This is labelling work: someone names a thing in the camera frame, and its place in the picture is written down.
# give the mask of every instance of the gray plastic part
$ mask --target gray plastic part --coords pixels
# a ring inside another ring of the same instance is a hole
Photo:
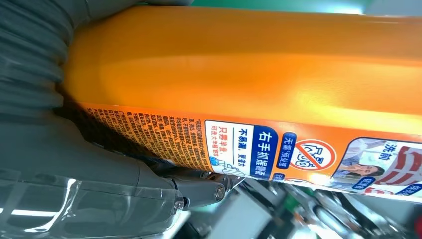
[[[219,182],[184,176],[172,176],[171,179],[185,198],[183,210],[213,204],[225,197],[226,188]]]
[[[113,14],[135,0],[0,1],[0,160],[3,168],[78,180],[173,189],[144,163],[85,142],[54,115],[63,98],[61,65],[76,26]]]

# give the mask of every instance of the green background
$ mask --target green background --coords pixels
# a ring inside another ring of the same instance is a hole
[[[373,0],[195,0],[193,6],[362,14]]]

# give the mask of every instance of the printed illustration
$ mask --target printed illustration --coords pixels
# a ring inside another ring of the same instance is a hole
[[[212,166],[222,166],[224,167],[223,174],[231,174],[236,176],[245,176],[238,168],[233,167],[233,165],[226,163],[225,161],[219,160],[215,157],[210,157],[210,163]]]
[[[421,166],[422,144],[360,138],[349,145],[330,187],[347,189],[363,177],[373,177],[372,185],[408,186],[422,181]]]

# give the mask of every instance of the product label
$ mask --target product label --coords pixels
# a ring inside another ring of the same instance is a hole
[[[81,103],[84,138],[135,158],[422,202],[422,136]]]
[[[269,179],[277,133],[269,127],[205,121],[207,149],[214,172]]]

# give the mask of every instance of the person image on label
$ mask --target person image on label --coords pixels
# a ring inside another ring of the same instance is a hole
[[[334,178],[344,178],[346,176],[380,176],[385,172],[380,166],[363,165],[359,163],[359,157],[347,158],[341,162]]]

